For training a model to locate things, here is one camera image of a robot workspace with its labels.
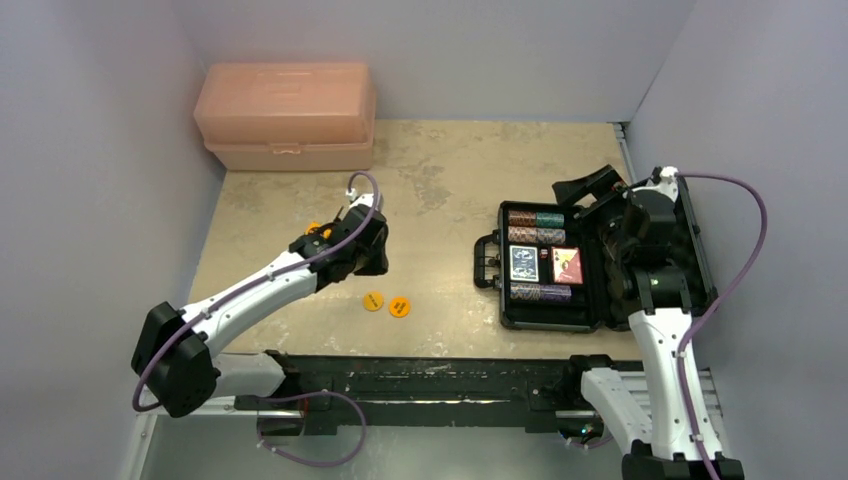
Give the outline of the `yellow big blind button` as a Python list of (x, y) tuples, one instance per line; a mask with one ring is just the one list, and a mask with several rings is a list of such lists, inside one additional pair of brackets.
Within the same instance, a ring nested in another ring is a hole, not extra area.
[(369, 291), (362, 299), (363, 307), (369, 312), (379, 311), (383, 307), (384, 302), (384, 296), (378, 291)]

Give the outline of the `orange small blind button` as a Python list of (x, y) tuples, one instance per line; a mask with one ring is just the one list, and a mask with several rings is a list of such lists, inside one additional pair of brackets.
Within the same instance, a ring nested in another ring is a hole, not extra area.
[(411, 311), (411, 302), (405, 297), (394, 297), (388, 303), (388, 312), (395, 318), (406, 317)]

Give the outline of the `green poker chip stack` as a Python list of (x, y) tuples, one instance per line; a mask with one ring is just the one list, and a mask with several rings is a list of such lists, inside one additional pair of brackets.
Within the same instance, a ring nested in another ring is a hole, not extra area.
[(535, 225), (538, 228), (563, 229), (565, 224), (565, 216), (555, 212), (537, 212), (535, 215)]

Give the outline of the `orange poker chip stack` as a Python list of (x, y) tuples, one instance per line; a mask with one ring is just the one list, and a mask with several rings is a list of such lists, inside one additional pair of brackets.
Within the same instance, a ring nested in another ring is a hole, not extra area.
[(535, 227), (537, 216), (532, 211), (510, 210), (507, 214), (508, 223), (515, 227)]

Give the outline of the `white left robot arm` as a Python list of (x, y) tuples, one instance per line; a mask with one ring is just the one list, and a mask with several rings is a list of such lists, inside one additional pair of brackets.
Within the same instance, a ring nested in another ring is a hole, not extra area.
[(345, 215), (305, 234), (267, 266), (207, 299), (176, 308), (168, 302), (145, 318), (131, 367), (139, 376), (137, 412), (163, 408), (184, 417), (217, 397), (261, 397), (284, 409), (297, 399), (298, 382), (279, 354), (228, 354), (241, 334), (283, 307), (350, 275), (388, 270), (388, 226), (379, 196), (354, 200)]

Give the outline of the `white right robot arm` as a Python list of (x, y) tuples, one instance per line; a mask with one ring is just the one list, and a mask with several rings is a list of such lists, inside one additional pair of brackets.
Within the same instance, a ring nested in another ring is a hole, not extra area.
[(603, 167), (553, 185), (580, 230), (602, 248), (612, 313), (627, 323), (642, 356), (641, 405), (609, 359), (573, 357), (564, 399), (590, 404), (622, 453), (625, 479), (741, 479), (708, 409), (692, 340), (718, 303), (701, 231), (683, 176), (673, 167), (627, 184)]

